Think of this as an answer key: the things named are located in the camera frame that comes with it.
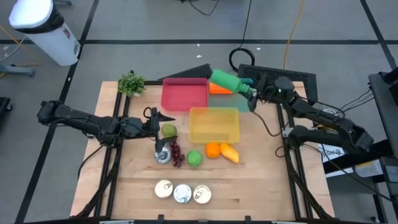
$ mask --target silver can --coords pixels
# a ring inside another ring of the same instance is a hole
[[[187,203],[192,196],[191,188],[186,184],[180,184],[174,189],[174,199],[179,203]]]
[[[155,194],[160,198],[167,198],[173,193],[173,184],[169,180],[161,180],[155,186]]]
[[[198,203],[207,203],[210,201],[211,191],[206,185],[199,185],[193,190],[193,199]]]
[[[166,164],[172,158],[169,144],[166,143],[160,152],[155,152],[155,161],[159,164]]]

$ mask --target green plant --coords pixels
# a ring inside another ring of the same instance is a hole
[[[137,76],[131,70],[127,75],[122,75],[118,81],[118,91],[132,97],[135,93],[143,94],[145,90],[144,77]]]

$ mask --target grape bunch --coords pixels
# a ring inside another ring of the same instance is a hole
[[[172,159],[174,167],[181,167],[185,160],[184,154],[181,154],[181,148],[176,141],[170,143],[170,148],[172,151]]]

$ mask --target wooden tabletop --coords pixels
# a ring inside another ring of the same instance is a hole
[[[301,82],[295,83],[295,90],[305,96]],[[116,94],[116,82],[103,82],[95,115],[111,116]],[[146,86],[141,97],[131,99],[129,116],[144,121],[144,108],[157,107],[164,115],[176,119],[171,123],[178,129],[177,142],[182,153],[199,149],[205,155],[205,145],[192,144],[188,140],[189,112],[164,111],[160,105],[161,94],[161,85]],[[274,105],[259,103],[256,112],[264,118],[271,132],[279,132]],[[296,119],[295,122],[311,125],[307,119]],[[275,150],[282,145],[281,137],[269,136],[260,119],[252,113],[239,114],[239,127],[240,141],[232,145],[239,152],[239,164],[222,157],[205,158],[199,169],[192,169],[186,164],[178,169],[171,162],[157,164],[154,160],[154,142],[150,139],[124,141],[112,218],[155,220],[163,214],[167,220],[243,220],[245,215],[250,215],[252,220],[294,220],[285,159],[275,156]],[[88,140],[85,157],[98,146],[95,139]],[[98,189],[104,152],[95,155],[82,169],[71,215],[80,212]],[[302,147],[301,153],[308,189],[325,211],[334,215],[320,154],[307,147]],[[194,200],[187,204],[177,203],[172,195],[166,199],[158,198],[154,187],[160,179],[169,179],[174,186],[187,184],[191,188],[205,184],[211,189],[212,198],[204,205]],[[305,217],[302,195],[299,189],[297,192],[301,216]],[[108,191],[104,193],[103,200],[102,214],[108,201]]]

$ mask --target translucent yellow container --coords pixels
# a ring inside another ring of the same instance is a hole
[[[236,108],[191,108],[189,140],[193,143],[237,143],[239,113]]]

